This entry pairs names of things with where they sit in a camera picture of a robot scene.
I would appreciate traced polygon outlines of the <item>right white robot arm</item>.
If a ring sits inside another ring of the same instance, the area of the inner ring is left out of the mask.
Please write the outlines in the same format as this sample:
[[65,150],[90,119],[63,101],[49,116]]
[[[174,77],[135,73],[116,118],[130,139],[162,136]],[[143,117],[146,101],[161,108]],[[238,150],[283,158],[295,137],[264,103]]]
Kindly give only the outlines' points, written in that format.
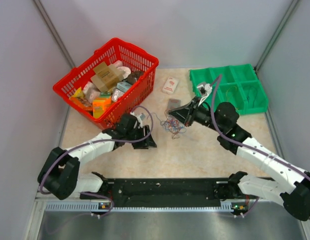
[[265,148],[237,123],[239,114],[229,102],[216,109],[205,107],[200,98],[171,109],[168,114],[186,127],[199,123],[216,132],[219,144],[227,151],[255,164],[271,179],[239,171],[228,179],[228,192],[234,198],[253,195],[282,207],[300,221],[310,220],[310,171],[296,167]]

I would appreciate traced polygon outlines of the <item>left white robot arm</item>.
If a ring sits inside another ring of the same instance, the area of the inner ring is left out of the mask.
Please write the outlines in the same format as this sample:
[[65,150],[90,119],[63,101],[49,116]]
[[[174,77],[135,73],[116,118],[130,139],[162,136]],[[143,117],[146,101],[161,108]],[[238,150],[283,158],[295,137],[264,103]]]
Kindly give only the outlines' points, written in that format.
[[135,150],[156,148],[152,129],[150,125],[143,124],[140,116],[125,113],[114,126],[80,145],[68,149],[55,147],[37,177],[40,192],[53,194],[59,200],[83,192],[104,198],[109,191],[108,185],[104,183],[106,178],[96,171],[80,175],[80,168],[126,143],[131,144]]

